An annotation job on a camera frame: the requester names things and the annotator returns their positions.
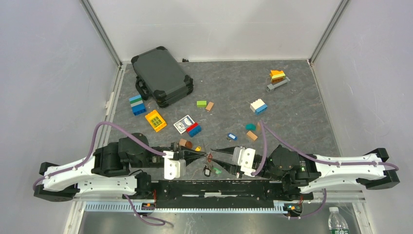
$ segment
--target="black suitcase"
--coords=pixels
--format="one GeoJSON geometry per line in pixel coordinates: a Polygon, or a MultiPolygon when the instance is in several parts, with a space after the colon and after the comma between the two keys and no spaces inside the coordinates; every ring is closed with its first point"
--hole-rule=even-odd
{"type": "Polygon", "coordinates": [[[193,79],[163,46],[137,55],[131,62],[143,100],[152,96],[159,107],[167,107],[193,91],[193,79]]]}

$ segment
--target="cable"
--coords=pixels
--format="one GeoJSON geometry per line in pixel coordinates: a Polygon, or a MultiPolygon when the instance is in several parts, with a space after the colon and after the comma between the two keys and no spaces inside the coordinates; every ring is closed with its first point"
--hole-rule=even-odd
{"type": "Polygon", "coordinates": [[[303,156],[304,158],[314,161],[314,162],[318,162],[321,164],[327,164],[327,165],[334,165],[334,166],[357,166],[357,165],[383,165],[383,166],[390,166],[396,169],[396,171],[399,170],[399,167],[397,167],[396,165],[392,164],[392,163],[388,163],[388,162],[342,162],[341,164],[339,162],[330,162],[330,161],[323,161],[323,160],[319,160],[316,158],[312,158],[308,155],[306,155],[305,153],[303,153],[302,151],[300,151],[299,149],[296,149],[294,146],[288,144],[286,141],[284,141],[283,139],[281,139],[280,136],[278,136],[277,134],[275,134],[271,129],[269,129],[267,127],[267,125],[263,124],[262,128],[266,128],[278,141],[280,141],[282,144],[284,144],[285,146],[287,146],[288,148],[290,148],[293,151],[296,151],[299,155],[303,156]]]}
{"type": "Polygon", "coordinates": [[[133,174],[135,174],[135,173],[137,173],[137,172],[139,172],[139,171],[143,172],[142,169],[139,169],[139,170],[136,170],[136,171],[134,171],[134,172],[131,172],[128,176],[131,176],[131,175],[133,175],[133,174]]]}
{"type": "Polygon", "coordinates": [[[138,217],[142,222],[144,222],[144,223],[146,223],[146,224],[148,224],[148,225],[151,225],[151,226],[164,226],[164,225],[167,223],[165,220],[162,220],[162,219],[160,219],[160,218],[149,217],[149,216],[144,216],[144,217],[147,218],[147,219],[152,219],[152,220],[159,221],[159,222],[161,222],[161,223],[150,223],[150,222],[144,220],[143,217],[138,213],[138,211],[136,211],[135,206],[133,205],[133,202],[131,201],[131,199],[129,198],[129,196],[126,195],[126,194],[123,194],[123,195],[126,197],[126,200],[128,200],[129,204],[131,205],[132,210],[133,210],[133,212],[135,213],[135,216],[138,217]]]}
{"type": "MultiPolygon", "coordinates": [[[[262,120],[260,120],[260,126],[263,126],[263,121],[262,120]]],[[[264,151],[264,153],[263,153],[263,157],[261,158],[260,165],[258,166],[258,168],[253,173],[251,173],[251,175],[253,175],[253,176],[258,175],[258,173],[261,172],[261,170],[264,167],[265,160],[267,159],[267,138],[265,136],[264,127],[261,128],[261,131],[263,132],[263,141],[264,141],[264,150],[263,151],[264,151]]]]}
{"type": "Polygon", "coordinates": [[[323,198],[323,201],[321,202],[321,205],[320,205],[320,207],[318,208],[318,209],[316,209],[314,212],[311,212],[311,213],[309,213],[309,214],[306,214],[306,215],[303,215],[303,216],[299,216],[299,217],[287,217],[288,219],[302,219],[302,218],[307,218],[307,217],[310,217],[310,216],[313,216],[313,215],[315,215],[315,214],[317,214],[318,212],[320,212],[321,210],[322,210],[322,208],[324,207],[324,205],[325,205],[325,202],[327,201],[327,190],[326,189],[323,189],[323,192],[324,192],[324,198],[323,198]]]}
{"type": "Polygon", "coordinates": [[[87,154],[86,158],[85,158],[82,162],[80,162],[79,164],[75,165],[74,167],[68,167],[68,168],[65,168],[65,169],[62,169],[62,170],[59,170],[59,171],[55,171],[55,172],[52,172],[52,173],[50,173],[50,174],[48,174],[48,175],[45,175],[45,176],[40,177],[39,179],[37,179],[37,180],[34,182],[34,184],[33,184],[33,190],[36,190],[37,184],[40,183],[40,182],[41,182],[42,180],[44,180],[44,179],[49,179],[49,178],[52,177],[52,176],[55,176],[55,175],[60,174],[60,173],[63,173],[63,172],[68,172],[68,171],[70,171],[70,170],[77,170],[79,167],[83,166],[83,165],[90,159],[90,157],[92,156],[92,151],[93,151],[93,147],[94,147],[94,142],[96,141],[97,130],[98,130],[99,127],[102,126],[102,125],[109,125],[109,126],[111,126],[111,127],[116,128],[117,130],[119,130],[120,132],[122,132],[123,134],[125,134],[127,137],[129,137],[129,138],[132,139],[134,142],[138,143],[140,146],[142,146],[142,147],[145,148],[146,150],[150,151],[151,153],[154,153],[154,154],[160,155],[160,156],[166,155],[166,154],[163,153],[163,152],[154,150],[153,148],[149,147],[148,145],[146,145],[145,143],[143,143],[142,141],[140,141],[138,138],[136,138],[136,137],[134,137],[132,134],[128,133],[125,129],[121,128],[119,125],[114,124],[114,123],[111,123],[111,122],[103,121],[103,122],[98,123],[98,124],[96,125],[96,127],[94,128],[93,136],[92,136],[92,142],[91,142],[91,145],[90,145],[90,148],[89,148],[89,153],[87,154]]]}

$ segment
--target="yellow toy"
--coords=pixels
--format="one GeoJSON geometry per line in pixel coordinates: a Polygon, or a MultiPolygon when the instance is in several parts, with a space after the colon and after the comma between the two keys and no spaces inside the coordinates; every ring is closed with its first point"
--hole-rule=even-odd
{"type": "Polygon", "coordinates": [[[159,132],[167,125],[157,110],[153,110],[149,114],[145,115],[145,119],[150,123],[155,132],[159,132]]]}
{"type": "Polygon", "coordinates": [[[271,77],[271,84],[274,84],[274,83],[278,83],[282,81],[285,78],[285,74],[284,74],[284,71],[271,70],[270,77],[271,77]]]}

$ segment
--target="white lego brick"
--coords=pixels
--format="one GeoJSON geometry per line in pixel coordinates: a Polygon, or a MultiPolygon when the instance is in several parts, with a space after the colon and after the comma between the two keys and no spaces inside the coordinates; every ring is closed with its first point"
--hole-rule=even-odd
{"type": "Polygon", "coordinates": [[[251,105],[249,106],[249,108],[251,108],[251,110],[253,112],[255,112],[258,108],[260,108],[261,106],[265,105],[265,103],[261,100],[258,99],[255,102],[251,103],[251,105]]]}

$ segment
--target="plastic bottle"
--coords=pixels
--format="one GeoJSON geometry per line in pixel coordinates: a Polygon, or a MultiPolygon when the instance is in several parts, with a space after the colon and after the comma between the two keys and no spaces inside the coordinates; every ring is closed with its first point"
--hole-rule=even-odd
{"type": "Polygon", "coordinates": [[[331,234],[350,234],[346,220],[338,213],[338,207],[330,207],[328,227],[331,234]]]}

